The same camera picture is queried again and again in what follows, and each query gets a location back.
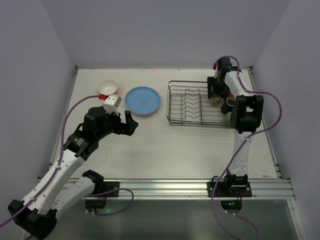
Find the orange bowl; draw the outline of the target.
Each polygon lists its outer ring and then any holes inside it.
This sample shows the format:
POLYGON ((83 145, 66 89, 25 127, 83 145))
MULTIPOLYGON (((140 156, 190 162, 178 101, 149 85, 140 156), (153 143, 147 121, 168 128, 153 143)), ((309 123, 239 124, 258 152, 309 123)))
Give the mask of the orange bowl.
POLYGON ((117 82, 111 79, 103 80, 97 87, 98 93, 106 96, 116 93, 117 90, 118 90, 117 82))

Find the aluminium mounting rail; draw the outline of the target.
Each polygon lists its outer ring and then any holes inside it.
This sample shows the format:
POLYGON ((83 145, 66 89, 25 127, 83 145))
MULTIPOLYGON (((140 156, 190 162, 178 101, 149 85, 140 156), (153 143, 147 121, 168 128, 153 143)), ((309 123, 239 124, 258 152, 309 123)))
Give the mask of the aluminium mounting rail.
MULTIPOLYGON (((105 179, 107 186, 130 189, 136 200, 210 200, 210 179, 105 179)), ((215 193, 215 200, 294 200, 290 180, 250 179, 247 187, 230 194, 215 193)))

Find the speckled ceramic cup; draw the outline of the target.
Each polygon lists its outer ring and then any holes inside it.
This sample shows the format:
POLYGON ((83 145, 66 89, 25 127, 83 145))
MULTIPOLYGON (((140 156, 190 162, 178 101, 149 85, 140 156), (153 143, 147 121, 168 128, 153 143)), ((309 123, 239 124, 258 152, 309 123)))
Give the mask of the speckled ceramic cup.
POLYGON ((222 98, 219 96, 212 96, 211 98, 208 99, 208 102, 212 105, 212 106, 217 106, 221 103, 222 98))

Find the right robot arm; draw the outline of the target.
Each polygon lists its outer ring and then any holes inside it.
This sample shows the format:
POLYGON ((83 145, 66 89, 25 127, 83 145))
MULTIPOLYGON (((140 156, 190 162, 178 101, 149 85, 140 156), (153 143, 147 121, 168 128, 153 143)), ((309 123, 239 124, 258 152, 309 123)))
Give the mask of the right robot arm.
POLYGON ((262 122, 264 98, 249 90, 242 80, 240 65, 233 66, 232 56, 220 57, 214 64, 214 76, 207 78, 207 97, 213 106, 223 102, 220 111, 234 130, 233 154, 223 174, 220 189, 245 189, 248 184, 250 137, 262 122))

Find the black right base bracket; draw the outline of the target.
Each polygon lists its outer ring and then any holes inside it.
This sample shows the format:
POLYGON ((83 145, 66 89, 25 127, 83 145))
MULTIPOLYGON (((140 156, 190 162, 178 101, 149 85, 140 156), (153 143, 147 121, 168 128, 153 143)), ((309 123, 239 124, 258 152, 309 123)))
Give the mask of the black right base bracket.
POLYGON ((226 175, 223 180, 220 181, 218 181, 217 176, 214 176, 211 181, 206 183, 209 197, 212 197, 213 189, 216 183, 217 186, 213 194, 215 198, 250 198, 253 196, 247 175, 226 175))

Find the black left base bracket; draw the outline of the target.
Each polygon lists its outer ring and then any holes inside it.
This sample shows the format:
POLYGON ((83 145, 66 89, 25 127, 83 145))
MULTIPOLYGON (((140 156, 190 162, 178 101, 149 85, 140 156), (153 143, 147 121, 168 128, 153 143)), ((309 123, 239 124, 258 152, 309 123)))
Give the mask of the black left base bracket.
POLYGON ((102 197, 102 198, 117 198, 119 192, 117 189, 120 188, 118 181, 99 181, 95 183, 93 192, 90 193, 89 197, 102 197))

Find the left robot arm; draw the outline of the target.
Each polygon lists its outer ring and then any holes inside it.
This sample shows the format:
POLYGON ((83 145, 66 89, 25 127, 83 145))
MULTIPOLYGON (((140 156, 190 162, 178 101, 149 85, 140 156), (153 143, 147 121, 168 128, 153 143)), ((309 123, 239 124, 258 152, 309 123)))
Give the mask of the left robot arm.
POLYGON ((53 231, 58 218, 84 197, 110 197, 104 178, 93 170, 85 171, 67 190, 62 190, 71 175, 98 149, 99 141, 110 134, 131 136, 138 123, 131 112, 120 114, 92 107, 62 148, 62 155, 38 185, 22 200, 13 200, 8 211, 13 221, 32 237, 43 240, 53 231))

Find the black mug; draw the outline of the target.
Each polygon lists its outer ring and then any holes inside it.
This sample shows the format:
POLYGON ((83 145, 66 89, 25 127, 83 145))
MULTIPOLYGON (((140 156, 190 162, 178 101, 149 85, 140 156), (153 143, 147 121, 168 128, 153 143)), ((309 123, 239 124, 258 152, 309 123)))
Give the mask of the black mug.
POLYGON ((225 102, 222 104, 220 111, 226 115, 229 112, 232 112, 233 107, 235 105, 235 99, 234 98, 227 98, 225 102))

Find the purple plate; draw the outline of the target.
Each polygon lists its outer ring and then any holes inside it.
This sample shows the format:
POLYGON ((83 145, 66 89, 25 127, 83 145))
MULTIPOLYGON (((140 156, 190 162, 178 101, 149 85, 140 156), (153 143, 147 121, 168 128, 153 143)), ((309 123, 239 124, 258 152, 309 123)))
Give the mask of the purple plate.
POLYGON ((152 112, 148 112, 148 113, 137 113, 137 112, 134 112, 134 111, 130 111, 133 115, 135 116, 138 116, 138 117, 148 117, 148 116, 151 116, 153 115, 154 113, 156 113, 158 110, 155 110, 155 111, 152 111, 152 112))

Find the black base bracket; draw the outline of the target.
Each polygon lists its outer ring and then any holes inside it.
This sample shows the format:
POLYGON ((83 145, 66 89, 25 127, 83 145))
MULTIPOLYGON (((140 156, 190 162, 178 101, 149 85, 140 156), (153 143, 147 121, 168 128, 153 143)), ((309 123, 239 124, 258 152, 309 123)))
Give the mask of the black base bracket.
POLYGON ((217 186, 213 194, 215 198, 250 198, 253 196, 247 175, 226 175, 223 180, 220 181, 218 181, 217 176, 214 176, 211 181, 206 183, 209 197, 212 197, 213 189, 216 183, 217 186))
POLYGON ((117 198, 119 192, 117 189, 120 188, 118 181, 99 181, 95 183, 93 192, 90 193, 89 197, 102 197, 102 198, 117 198))

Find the grey green mug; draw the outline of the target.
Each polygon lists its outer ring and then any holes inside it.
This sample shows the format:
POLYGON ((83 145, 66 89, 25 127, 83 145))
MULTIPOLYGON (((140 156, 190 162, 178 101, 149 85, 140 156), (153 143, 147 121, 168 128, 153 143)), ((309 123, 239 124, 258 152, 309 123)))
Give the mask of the grey green mug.
POLYGON ((231 114, 232 112, 227 112, 223 117, 223 122, 226 126, 231 126, 231 114))

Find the blue plate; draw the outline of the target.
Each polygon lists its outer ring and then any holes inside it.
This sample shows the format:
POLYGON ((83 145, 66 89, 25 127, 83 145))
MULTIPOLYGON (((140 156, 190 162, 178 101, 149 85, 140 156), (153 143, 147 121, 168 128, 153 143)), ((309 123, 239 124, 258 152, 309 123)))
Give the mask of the blue plate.
POLYGON ((147 86, 134 87, 125 96, 125 104, 130 111, 146 114, 158 110, 161 105, 160 95, 147 86))

